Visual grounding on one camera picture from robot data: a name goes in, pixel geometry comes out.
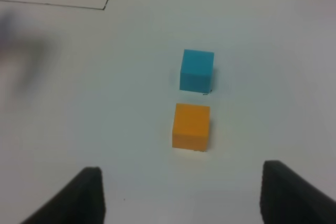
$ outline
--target blue block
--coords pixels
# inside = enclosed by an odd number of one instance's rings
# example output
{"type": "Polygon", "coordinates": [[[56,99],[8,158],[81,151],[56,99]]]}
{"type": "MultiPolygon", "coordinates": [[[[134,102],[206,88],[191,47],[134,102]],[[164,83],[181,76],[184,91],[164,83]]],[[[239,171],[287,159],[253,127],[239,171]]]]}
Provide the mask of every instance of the blue block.
{"type": "Polygon", "coordinates": [[[180,90],[209,94],[214,69],[213,52],[184,50],[180,90]]]}

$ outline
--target orange block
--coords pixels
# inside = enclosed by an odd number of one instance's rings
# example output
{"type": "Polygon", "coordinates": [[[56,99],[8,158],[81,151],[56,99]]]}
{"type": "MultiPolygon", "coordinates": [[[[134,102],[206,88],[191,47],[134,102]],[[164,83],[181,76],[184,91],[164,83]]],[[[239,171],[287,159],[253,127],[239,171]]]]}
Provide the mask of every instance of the orange block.
{"type": "Polygon", "coordinates": [[[210,107],[178,103],[173,126],[173,147],[206,151],[209,126],[210,107]]]}

